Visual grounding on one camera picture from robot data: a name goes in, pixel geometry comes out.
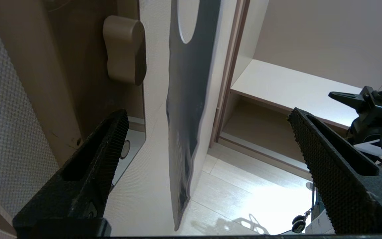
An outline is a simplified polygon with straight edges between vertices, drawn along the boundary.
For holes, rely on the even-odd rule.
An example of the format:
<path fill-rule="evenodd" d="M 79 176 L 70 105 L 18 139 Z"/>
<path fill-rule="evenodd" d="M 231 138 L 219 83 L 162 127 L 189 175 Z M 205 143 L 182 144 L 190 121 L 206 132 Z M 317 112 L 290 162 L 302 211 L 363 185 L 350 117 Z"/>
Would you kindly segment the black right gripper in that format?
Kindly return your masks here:
<path fill-rule="evenodd" d="M 329 92 L 329 97 L 351 108 L 359 115 L 351 125 L 355 137 L 371 135 L 370 131 L 382 128 L 382 91 L 365 86 L 360 94 Z"/>

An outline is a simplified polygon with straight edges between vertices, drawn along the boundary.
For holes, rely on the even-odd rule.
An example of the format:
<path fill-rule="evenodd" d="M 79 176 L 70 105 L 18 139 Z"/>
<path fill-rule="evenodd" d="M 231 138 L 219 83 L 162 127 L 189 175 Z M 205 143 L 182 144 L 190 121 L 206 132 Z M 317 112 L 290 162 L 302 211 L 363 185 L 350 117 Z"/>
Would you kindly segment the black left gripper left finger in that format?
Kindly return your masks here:
<path fill-rule="evenodd" d="M 104 218 L 129 130 L 126 110 L 108 115 L 17 213 L 17 234 L 111 234 Z"/>

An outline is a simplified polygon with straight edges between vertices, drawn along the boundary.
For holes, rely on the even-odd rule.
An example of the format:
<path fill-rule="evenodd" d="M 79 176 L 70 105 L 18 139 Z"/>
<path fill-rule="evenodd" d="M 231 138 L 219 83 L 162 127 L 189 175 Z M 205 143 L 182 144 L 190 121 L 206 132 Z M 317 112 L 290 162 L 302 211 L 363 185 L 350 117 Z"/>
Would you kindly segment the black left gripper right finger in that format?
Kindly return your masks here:
<path fill-rule="evenodd" d="M 288 122 L 335 232 L 382 234 L 382 169 L 311 113 Z"/>

